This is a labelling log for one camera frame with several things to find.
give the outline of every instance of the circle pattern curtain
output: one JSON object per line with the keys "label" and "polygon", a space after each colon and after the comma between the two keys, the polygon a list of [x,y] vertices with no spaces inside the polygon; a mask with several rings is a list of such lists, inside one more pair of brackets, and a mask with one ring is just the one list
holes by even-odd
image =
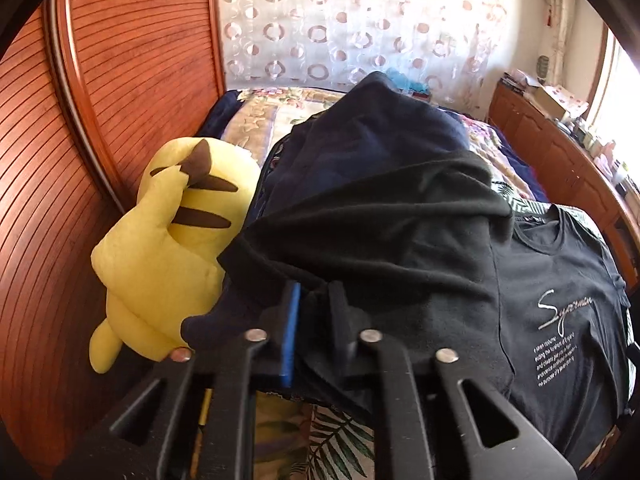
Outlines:
{"label": "circle pattern curtain", "polygon": [[505,0],[220,0],[228,88],[347,91],[367,73],[471,109]]}

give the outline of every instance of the wooden cabinet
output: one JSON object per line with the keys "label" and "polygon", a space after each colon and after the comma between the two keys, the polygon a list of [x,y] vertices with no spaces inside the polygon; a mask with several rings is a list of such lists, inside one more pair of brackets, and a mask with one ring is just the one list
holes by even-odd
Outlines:
{"label": "wooden cabinet", "polygon": [[498,85],[489,110],[492,125],[503,132],[507,131],[507,122],[517,108],[517,102],[513,96],[513,92],[507,90],[503,85]]}
{"label": "wooden cabinet", "polygon": [[571,140],[558,135],[552,124],[541,130],[536,156],[530,165],[536,169],[538,181],[551,202],[568,203],[576,186],[580,183],[580,153],[571,145]]}
{"label": "wooden cabinet", "polygon": [[535,170],[551,202],[578,207],[596,222],[627,288],[635,289],[640,276],[640,228],[586,151],[524,97],[501,84],[487,122],[499,128],[518,156]]}
{"label": "wooden cabinet", "polygon": [[606,226],[613,220],[618,207],[612,192],[594,170],[598,171],[588,167],[582,169],[580,181],[570,190],[568,202],[588,212],[597,225]]}

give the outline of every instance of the wooden wardrobe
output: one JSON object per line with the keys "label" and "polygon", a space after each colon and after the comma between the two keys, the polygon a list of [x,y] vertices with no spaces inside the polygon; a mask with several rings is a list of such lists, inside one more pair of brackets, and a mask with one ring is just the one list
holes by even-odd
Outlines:
{"label": "wooden wardrobe", "polygon": [[213,0],[46,0],[0,61],[0,417],[44,478],[140,374],[99,376],[94,245],[223,92]]}

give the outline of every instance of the navy blue fabric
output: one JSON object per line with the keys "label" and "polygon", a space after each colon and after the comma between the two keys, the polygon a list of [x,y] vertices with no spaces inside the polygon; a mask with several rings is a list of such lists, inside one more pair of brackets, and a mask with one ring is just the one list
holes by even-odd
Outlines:
{"label": "navy blue fabric", "polygon": [[369,74],[331,108],[299,126],[292,136],[304,140],[296,154],[289,155],[294,150],[287,145],[270,175],[277,183],[264,214],[356,179],[469,148],[459,121],[398,93],[381,72]]}
{"label": "navy blue fabric", "polygon": [[529,189],[533,193],[537,202],[549,202],[549,198],[546,196],[545,190],[542,189],[538,179],[536,178],[536,173],[533,171],[533,168],[524,162],[517,154],[513,151],[513,148],[509,144],[509,141],[504,136],[498,128],[494,128],[496,134],[500,138],[500,142],[502,146],[500,147],[500,151],[502,154],[507,157],[507,160],[511,164],[513,171],[524,180],[528,185]]}
{"label": "navy blue fabric", "polygon": [[213,139],[222,137],[229,121],[244,104],[242,101],[238,101],[239,95],[238,90],[226,91],[209,110],[207,118],[204,119],[194,137],[212,137]]}
{"label": "navy blue fabric", "polygon": [[[294,126],[286,143],[277,167],[257,191],[246,226],[354,180],[469,148],[460,120],[399,94],[380,72],[369,74],[328,110]],[[196,350],[214,348],[251,328],[261,309],[225,279],[215,307],[182,322],[182,338]]]}

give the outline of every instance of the yellow object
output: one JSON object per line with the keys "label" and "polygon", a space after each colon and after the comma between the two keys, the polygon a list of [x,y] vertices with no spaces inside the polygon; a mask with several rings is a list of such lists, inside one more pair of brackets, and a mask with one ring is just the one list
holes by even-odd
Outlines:
{"label": "yellow object", "polygon": [[154,361],[187,346],[182,320],[206,314],[219,297],[216,258],[242,227],[259,173],[248,151],[222,140],[189,137],[160,148],[137,205],[91,255],[107,287],[107,317],[89,344],[96,372],[113,365],[123,342]]}

